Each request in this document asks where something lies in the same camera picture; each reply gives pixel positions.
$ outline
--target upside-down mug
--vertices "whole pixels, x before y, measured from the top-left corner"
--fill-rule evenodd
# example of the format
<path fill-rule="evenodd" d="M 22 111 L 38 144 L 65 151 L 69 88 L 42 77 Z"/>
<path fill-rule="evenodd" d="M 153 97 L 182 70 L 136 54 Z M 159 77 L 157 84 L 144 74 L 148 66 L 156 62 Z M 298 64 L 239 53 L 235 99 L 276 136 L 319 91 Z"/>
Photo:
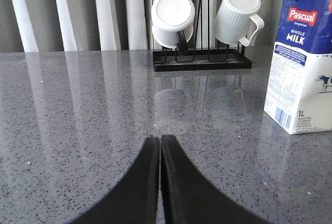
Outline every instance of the upside-down mug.
<path fill-rule="evenodd" d="M 264 27 L 263 19 L 257 15 L 260 6 L 260 0 L 223 0 L 213 23 L 216 38 L 225 44 L 253 44 Z M 256 29 L 248 37 L 253 24 Z"/>
<path fill-rule="evenodd" d="M 195 8 L 191 0 L 155 0 L 151 8 L 154 39 L 186 54 L 193 33 Z"/>

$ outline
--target black metal rack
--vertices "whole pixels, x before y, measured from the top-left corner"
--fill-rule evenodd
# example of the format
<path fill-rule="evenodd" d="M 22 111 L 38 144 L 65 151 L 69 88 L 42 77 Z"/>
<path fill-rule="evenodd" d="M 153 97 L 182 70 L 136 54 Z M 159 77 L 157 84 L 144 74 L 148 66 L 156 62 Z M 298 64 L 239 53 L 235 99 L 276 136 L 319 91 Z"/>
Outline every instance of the black metal rack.
<path fill-rule="evenodd" d="M 198 2 L 196 17 L 196 28 L 193 34 L 193 49 L 189 50 L 186 55 L 179 55 L 177 50 L 162 47 L 161 51 L 155 51 L 153 46 L 153 65 L 155 72 L 165 71 L 186 71 L 186 70 L 206 70 L 206 69 L 240 69 L 251 68 L 252 62 L 245 57 L 245 47 L 240 44 L 237 48 L 226 47 L 210 48 L 210 0 L 207 0 L 207 48 L 196 48 L 199 23 L 201 26 L 201 40 L 203 39 L 203 20 L 202 20 L 202 0 Z"/>

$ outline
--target ribbed mug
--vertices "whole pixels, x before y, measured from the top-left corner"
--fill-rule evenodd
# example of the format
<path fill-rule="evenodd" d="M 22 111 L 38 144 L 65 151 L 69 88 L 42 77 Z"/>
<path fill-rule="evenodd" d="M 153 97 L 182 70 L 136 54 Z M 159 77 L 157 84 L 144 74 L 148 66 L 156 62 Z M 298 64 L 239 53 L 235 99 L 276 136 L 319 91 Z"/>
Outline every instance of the ribbed mug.
<path fill-rule="evenodd" d="M 257 15 L 260 6 L 260 0 L 223 0 L 214 21 L 216 38 L 225 44 L 254 43 L 264 27 L 263 19 Z M 256 30 L 247 37 L 253 23 Z"/>

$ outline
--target gray curtain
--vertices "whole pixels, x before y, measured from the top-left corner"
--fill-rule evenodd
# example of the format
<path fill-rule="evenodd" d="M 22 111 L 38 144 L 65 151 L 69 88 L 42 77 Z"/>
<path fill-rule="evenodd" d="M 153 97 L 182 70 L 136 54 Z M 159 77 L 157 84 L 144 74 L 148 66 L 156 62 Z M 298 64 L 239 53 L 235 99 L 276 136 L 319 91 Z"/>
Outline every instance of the gray curtain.
<path fill-rule="evenodd" d="M 256 45 L 271 45 L 282 0 L 261 1 L 259 14 L 266 25 L 257 37 Z M 152 2 L 0 0 L 0 52 L 151 49 Z M 221 0 L 211 2 L 213 20 Z"/>

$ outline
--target milk carton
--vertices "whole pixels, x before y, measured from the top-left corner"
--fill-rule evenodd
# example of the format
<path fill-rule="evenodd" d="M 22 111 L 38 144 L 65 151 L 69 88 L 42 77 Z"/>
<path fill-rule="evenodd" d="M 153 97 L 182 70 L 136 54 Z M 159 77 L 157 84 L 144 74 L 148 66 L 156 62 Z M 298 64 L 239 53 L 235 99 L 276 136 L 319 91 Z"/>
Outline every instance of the milk carton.
<path fill-rule="evenodd" d="M 289 134 L 332 130 L 332 0 L 283 0 L 264 110 Z"/>

